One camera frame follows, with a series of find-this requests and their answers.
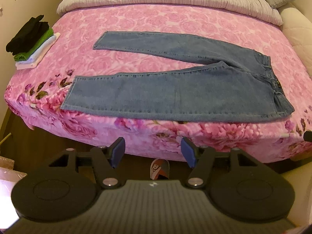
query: screw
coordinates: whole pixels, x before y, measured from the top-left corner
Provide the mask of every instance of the screw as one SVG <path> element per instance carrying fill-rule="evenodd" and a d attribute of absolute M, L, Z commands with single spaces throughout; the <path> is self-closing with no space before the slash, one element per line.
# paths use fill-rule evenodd
<path fill-rule="evenodd" d="M 118 184 L 118 179 L 116 178 L 106 178 L 103 180 L 103 184 L 108 187 L 113 187 Z"/>
<path fill-rule="evenodd" d="M 204 181 L 201 178 L 190 178 L 188 180 L 188 184 L 190 184 L 191 186 L 200 186 L 204 183 Z"/>

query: slipper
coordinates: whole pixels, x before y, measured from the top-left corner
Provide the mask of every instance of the slipper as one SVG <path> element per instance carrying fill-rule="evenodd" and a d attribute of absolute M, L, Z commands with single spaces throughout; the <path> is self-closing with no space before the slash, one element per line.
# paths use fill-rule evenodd
<path fill-rule="evenodd" d="M 169 179 L 169 161 L 155 159 L 151 164 L 149 173 L 152 180 Z"/>

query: pant leg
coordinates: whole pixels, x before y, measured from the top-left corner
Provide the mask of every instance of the pant leg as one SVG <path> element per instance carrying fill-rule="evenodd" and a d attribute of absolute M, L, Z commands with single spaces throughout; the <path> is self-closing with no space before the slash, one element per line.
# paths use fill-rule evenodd
<path fill-rule="evenodd" d="M 191 34 L 107 31 L 94 49 L 151 54 L 203 65 L 224 61 L 228 66 L 266 76 L 266 69 L 256 59 L 258 52 Z M 262 57 L 268 64 L 269 57 Z"/>
<path fill-rule="evenodd" d="M 270 80 L 223 61 L 166 72 L 76 76 L 61 109 L 131 119 L 268 122 L 293 112 Z"/>

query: round pad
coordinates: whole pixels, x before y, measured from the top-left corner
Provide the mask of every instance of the round pad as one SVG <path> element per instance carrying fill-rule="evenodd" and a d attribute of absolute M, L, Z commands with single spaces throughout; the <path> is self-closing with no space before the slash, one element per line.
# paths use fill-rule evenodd
<path fill-rule="evenodd" d="M 274 172 L 243 167 L 211 184 L 210 198 L 226 215 L 241 221 L 268 222 L 289 213 L 294 202 L 292 186 Z"/>
<path fill-rule="evenodd" d="M 38 222 L 54 222 L 85 211 L 96 197 L 96 187 L 75 171 L 53 167 L 20 180 L 11 197 L 21 216 Z"/>

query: wall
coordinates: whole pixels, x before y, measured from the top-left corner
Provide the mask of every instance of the wall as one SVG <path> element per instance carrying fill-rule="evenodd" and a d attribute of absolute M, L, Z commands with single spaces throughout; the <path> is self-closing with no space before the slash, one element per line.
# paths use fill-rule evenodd
<path fill-rule="evenodd" d="M 0 0 L 0 125 L 7 111 L 3 93 L 15 72 L 12 53 L 5 51 L 7 43 L 31 18 L 44 15 L 43 20 L 52 26 L 57 20 L 56 9 L 62 0 Z"/>

